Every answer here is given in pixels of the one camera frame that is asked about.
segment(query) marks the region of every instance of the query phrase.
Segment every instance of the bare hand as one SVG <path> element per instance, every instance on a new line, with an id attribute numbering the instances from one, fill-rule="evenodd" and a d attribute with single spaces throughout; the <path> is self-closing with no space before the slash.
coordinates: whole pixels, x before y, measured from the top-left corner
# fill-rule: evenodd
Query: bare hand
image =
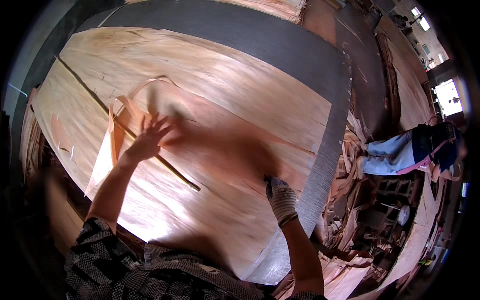
<path id="1" fill-rule="evenodd" d="M 168 121 L 168 117 L 158 120 L 153 117 L 151 121 L 146 122 L 145 116 L 142 119 L 142 132 L 130 148 L 125 151 L 129 160 L 139 163 L 142 160 L 149 159 L 160 152 L 160 140 L 169 133 L 174 125 L 170 125 L 162 129 L 162 125 Z"/>

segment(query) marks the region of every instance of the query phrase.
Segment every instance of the hand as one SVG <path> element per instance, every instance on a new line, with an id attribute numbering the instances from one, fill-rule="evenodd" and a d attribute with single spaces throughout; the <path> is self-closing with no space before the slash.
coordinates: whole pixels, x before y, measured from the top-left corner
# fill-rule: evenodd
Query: hand
<path id="1" fill-rule="evenodd" d="M 287 219 L 297 215 L 297 195 L 288 183 L 277 177 L 265 177 L 264 180 L 267 182 L 267 199 L 278 225 L 283 225 Z"/>
<path id="2" fill-rule="evenodd" d="M 167 120 L 168 117 L 164 117 L 161 120 L 153 117 L 151 121 L 146 122 L 144 116 L 142 119 L 142 131 L 130 148 L 125 151 L 124 155 L 126 158 L 133 163 L 139 163 L 157 155 L 160 152 L 160 146 L 158 145 L 160 140 L 174 128 L 174 125 L 170 125 L 161 129 Z"/>

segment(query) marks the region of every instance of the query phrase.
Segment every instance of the white work glove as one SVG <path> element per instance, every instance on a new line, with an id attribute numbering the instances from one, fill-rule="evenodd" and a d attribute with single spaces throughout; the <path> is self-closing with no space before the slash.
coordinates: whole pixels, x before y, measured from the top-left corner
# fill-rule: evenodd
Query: white work glove
<path id="1" fill-rule="evenodd" d="M 267 182 L 267 199 L 278 221 L 278 226 L 281 228 L 289 221 L 298 218 L 295 210 L 297 195 L 288 183 L 277 177 L 265 177 L 264 180 Z"/>

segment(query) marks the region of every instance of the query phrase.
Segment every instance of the blue jeans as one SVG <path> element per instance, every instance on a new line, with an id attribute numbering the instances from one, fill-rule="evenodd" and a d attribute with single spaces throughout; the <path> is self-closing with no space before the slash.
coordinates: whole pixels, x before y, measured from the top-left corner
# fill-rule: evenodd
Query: blue jeans
<path id="1" fill-rule="evenodd" d="M 367 152 L 371 156 L 365 157 L 361 164 L 367 174 L 396 175 L 397 171 L 415 165 L 411 130 L 386 141 L 371 142 L 367 145 Z"/>

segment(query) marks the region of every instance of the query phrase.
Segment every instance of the wall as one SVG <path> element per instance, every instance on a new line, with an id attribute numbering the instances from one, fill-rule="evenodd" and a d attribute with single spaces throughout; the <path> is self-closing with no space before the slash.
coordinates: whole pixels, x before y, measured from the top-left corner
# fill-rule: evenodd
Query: wall
<path id="1" fill-rule="evenodd" d="M 411 10 L 414 7 L 417 7 L 420 12 L 424 12 L 424 9 L 421 7 L 421 5 L 419 5 L 414 0 L 393 0 L 393 2 L 396 4 L 396 7 L 394 9 L 396 13 L 406 16 L 409 22 L 415 20 L 416 18 L 411 12 Z M 427 21 L 429 22 L 429 25 L 432 26 L 432 21 L 429 18 L 429 16 L 427 14 L 423 16 L 427 19 Z M 424 31 L 421 25 L 418 23 L 418 21 L 416 21 L 411 27 L 413 30 L 413 35 L 415 36 L 416 40 L 420 44 L 417 47 L 417 50 L 419 50 L 421 56 L 427 61 L 427 65 L 430 62 L 434 61 L 435 65 L 438 66 L 441 63 L 440 59 L 438 58 L 439 54 L 441 54 L 445 60 L 448 59 L 448 55 L 445 49 L 442 47 L 442 45 L 437 39 L 437 34 L 435 32 L 435 29 L 430 27 L 430 29 L 428 29 L 427 31 Z M 430 50 L 429 55 L 427 55 L 423 50 L 423 47 L 422 47 L 423 45 L 427 45 L 427 47 L 429 48 Z"/>

